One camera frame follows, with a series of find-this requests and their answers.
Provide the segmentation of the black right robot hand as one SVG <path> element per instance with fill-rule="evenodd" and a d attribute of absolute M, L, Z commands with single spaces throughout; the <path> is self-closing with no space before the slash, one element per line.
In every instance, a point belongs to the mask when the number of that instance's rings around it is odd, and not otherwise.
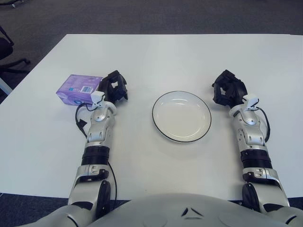
<path fill-rule="evenodd" d="M 242 98 L 248 94 L 244 83 L 235 77 L 233 73 L 224 70 L 215 82 L 213 100 L 215 103 L 233 108 L 243 104 Z"/>

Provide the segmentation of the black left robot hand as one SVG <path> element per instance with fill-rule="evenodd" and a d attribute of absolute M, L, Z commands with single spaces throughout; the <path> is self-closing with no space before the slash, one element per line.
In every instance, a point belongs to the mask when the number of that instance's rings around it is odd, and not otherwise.
<path fill-rule="evenodd" d="M 100 81 L 98 91 L 105 94 L 105 101 L 114 104 L 122 98 L 128 100 L 126 84 L 125 78 L 118 70 L 115 70 Z"/>

